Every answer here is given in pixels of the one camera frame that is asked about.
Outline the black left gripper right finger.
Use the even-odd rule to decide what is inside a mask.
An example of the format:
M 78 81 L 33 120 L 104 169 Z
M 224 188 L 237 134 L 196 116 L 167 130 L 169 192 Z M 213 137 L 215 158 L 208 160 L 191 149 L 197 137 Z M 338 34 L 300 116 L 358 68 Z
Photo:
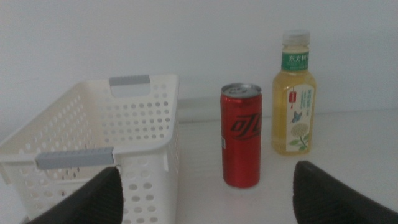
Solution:
M 298 223 L 397 224 L 397 212 L 348 187 L 309 161 L 295 165 L 292 203 Z

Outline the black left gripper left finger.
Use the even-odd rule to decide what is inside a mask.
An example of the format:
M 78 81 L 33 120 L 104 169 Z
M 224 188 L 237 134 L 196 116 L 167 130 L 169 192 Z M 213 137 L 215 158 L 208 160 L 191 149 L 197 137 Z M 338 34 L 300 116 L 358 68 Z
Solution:
M 123 187 L 119 170 L 107 167 L 30 224 L 120 224 Z

